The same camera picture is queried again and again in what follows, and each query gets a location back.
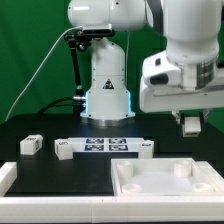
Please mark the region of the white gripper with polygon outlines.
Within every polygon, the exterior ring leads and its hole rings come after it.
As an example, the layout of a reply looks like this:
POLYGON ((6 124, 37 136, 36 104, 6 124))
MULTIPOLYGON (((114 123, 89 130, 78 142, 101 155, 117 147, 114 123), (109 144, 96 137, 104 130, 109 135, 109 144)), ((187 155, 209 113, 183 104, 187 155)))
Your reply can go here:
POLYGON ((199 115, 205 124, 211 109, 220 107, 224 107, 224 68, 219 68, 215 61, 172 64, 165 51, 144 60, 140 82, 143 112, 172 111, 177 124, 181 124, 179 110, 204 109, 199 115))

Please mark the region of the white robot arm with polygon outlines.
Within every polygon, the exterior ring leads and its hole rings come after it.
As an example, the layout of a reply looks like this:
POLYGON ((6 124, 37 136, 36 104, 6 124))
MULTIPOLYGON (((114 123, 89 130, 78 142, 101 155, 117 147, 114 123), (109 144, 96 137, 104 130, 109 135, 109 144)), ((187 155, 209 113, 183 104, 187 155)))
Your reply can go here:
POLYGON ((125 76, 138 72, 144 113, 224 107, 224 69, 218 34, 224 0, 71 0, 68 19, 77 48, 90 47, 91 87, 81 117, 120 122, 135 116, 125 76), (165 49, 129 56, 110 37, 150 27, 165 49))

